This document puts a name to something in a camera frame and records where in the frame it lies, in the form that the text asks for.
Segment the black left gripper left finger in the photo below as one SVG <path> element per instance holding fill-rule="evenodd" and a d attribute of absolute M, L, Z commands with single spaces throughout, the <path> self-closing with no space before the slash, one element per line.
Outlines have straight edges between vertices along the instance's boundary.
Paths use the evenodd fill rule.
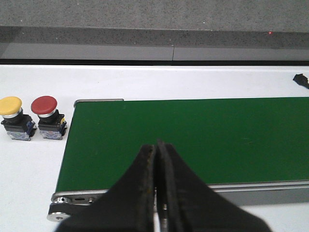
<path fill-rule="evenodd" d="M 124 175 L 98 200 L 70 216 L 58 232 L 152 232 L 154 145 L 143 145 Z"/>

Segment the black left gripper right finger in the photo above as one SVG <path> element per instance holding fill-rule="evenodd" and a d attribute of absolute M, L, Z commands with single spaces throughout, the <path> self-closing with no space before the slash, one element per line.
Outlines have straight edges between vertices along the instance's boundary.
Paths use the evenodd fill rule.
<path fill-rule="evenodd" d="M 237 207 L 208 187 L 172 144 L 156 146 L 158 211 L 168 232 L 269 232 L 259 217 Z"/>

